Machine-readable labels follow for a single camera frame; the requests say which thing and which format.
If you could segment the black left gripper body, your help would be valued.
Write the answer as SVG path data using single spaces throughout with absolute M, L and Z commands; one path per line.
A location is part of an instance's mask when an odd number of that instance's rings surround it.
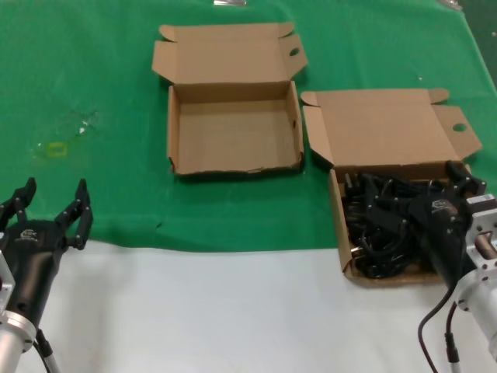
M 55 221 L 21 221 L 5 230 L 1 251 L 15 281 L 8 311 L 39 326 L 67 249 L 65 230 Z

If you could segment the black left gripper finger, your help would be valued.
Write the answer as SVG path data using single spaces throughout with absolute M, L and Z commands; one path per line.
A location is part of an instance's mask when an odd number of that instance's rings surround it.
M 80 179 L 74 200 L 55 218 L 56 224 L 66 232 L 75 222 L 78 223 L 75 235 L 66 238 L 66 246 L 83 250 L 89 239 L 93 223 L 93 213 L 86 179 Z
M 22 186 L 14 191 L 12 196 L 1 202 L 1 232 L 7 228 L 9 220 L 15 215 L 17 222 L 27 220 L 26 208 L 29 207 L 36 193 L 36 180 L 30 177 L 25 186 Z

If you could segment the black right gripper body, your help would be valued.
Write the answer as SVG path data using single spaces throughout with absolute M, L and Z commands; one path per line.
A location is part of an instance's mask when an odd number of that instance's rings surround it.
M 455 287 L 472 271 L 466 253 L 469 215 L 465 199 L 449 191 L 418 196 L 408 204 L 407 212 L 422 252 L 446 286 Z

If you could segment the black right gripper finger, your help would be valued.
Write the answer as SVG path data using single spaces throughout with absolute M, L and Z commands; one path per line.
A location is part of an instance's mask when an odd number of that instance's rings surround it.
M 485 194 L 486 182 L 473 176 L 459 162 L 447 161 L 445 170 L 450 181 L 445 188 L 445 197 L 448 200 L 458 201 Z
M 405 235 L 410 225 L 408 208 L 411 202 L 412 198 L 368 196 L 366 222 L 371 227 L 381 228 L 396 235 Z

